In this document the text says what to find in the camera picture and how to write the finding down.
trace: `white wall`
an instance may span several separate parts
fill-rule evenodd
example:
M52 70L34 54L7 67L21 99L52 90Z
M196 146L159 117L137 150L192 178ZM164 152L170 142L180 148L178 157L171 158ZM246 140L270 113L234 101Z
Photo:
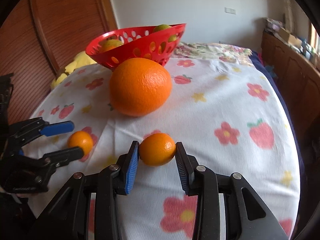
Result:
M295 32L300 38L307 39L309 37L309 18L295 0L292 1L292 13L295 21Z
M283 0L111 0L119 28L187 23L182 40L258 49L264 22L283 19ZM236 15L224 8L236 9Z

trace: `wooden wardrobe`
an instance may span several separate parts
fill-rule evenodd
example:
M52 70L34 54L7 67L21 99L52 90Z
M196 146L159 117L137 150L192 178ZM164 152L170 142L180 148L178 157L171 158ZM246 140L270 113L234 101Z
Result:
M113 29L110 0L20 0L0 28L0 75L14 73L9 123L28 119L59 68Z

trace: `fabric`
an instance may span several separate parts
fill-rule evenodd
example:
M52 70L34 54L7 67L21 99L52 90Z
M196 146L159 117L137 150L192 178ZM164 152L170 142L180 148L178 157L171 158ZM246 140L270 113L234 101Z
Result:
M260 57L259 57L259 54L255 51L253 51L252 55L250 56L250 59L252 61L252 63L254 64L255 68L257 70L259 70L261 73L263 73L265 75L265 77L268 79L268 81L270 82L270 85L272 86L272 88L274 89L275 93L277 94L280 102L281 102L281 105L285 111L285 114L288 118L288 121L289 121L289 124L290 124L290 127L291 127L291 131L293 133L293 137L294 137L294 141L295 141L295 144L296 144L296 148L297 148L297 153L298 153L298 159L299 159L299 167L300 167L300 176L302 176L304 174L304 164L303 164L303 159L302 159L302 156L301 156L301 152L300 152L300 149L299 149L299 145L298 145L298 140L297 140L297 137L296 137L296 134L295 134L295 131L294 131L294 128L293 128L293 124L291 122L291 119L290 119L290 115L289 115L289 110L275 84L275 82L273 81L271 75L268 73L268 71L263 67L263 65L261 64L261 60L260 60Z
M133 140L141 142L161 131L181 141L188 154L214 172L241 173L290 236L300 196L297 150L276 93L252 66L239 60L171 58L165 66L172 76L170 97L140 118L124 116L110 105L110 70L90 65L74 71L32 117L50 123L72 120L75 131L89 132L95 146L88 158L57 169L47 193L30 198L35 215L73 173L100 172L127 153ZM40 137L25 153L40 158L63 149L70 135ZM157 168L140 161L133 190L118 196L118 206L124 239L191 239L196 197L184 196L174 159ZM223 216L223 202L220 206ZM92 213L90 217L92 237ZM221 239L224 230L221 225Z
M195 59L217 59L223 62L252 66L248 56L250 49L220 43L186 43L180 42L171 57L187 57Z

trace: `navy blue blanket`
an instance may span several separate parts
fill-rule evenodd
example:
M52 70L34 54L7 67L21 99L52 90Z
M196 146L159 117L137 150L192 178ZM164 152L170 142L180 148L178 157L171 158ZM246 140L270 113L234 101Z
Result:
M282 107L283 107L283 109L285 111L285 114L287 115L291 130L292 130L292 133L293 133L294 141L295 141L296 147L297 147L298 159L299 159L299 167L300 167L300 175L302 176L304 174L304 164L303 164L303 160L302 160L302 157L301 157L300 149L299 149L299 146L298 146L296 133L295 133L295 131L293 129L293 125L292 125L292 122L291 122L291 119L290 119L290 116L289 116L288 108L285 105L285 102L284 102L282 96L280 95L280 92L279 92L275 82L273 81L271 75L264 68L264 66L261 64L259 56L258 56L258 53L253 51L252 55L250 56L250 59L251 59L252 63L254 64L254 66L256 67L256 69L259 70L262 74L264 74L266 76L266 78L269 80L271 86L273 87L274 91L276 92L276 94L277 94L277 96L278 96L278 98L279 98L279 100L280 100L280 102L282 104Z

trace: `window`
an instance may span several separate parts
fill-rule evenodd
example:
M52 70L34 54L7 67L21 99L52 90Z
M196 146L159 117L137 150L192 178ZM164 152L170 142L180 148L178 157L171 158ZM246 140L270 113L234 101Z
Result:
M320 52L320 38L311 22L310 22L310 30L309 30L309 44L313 48L315 48L317 53Z

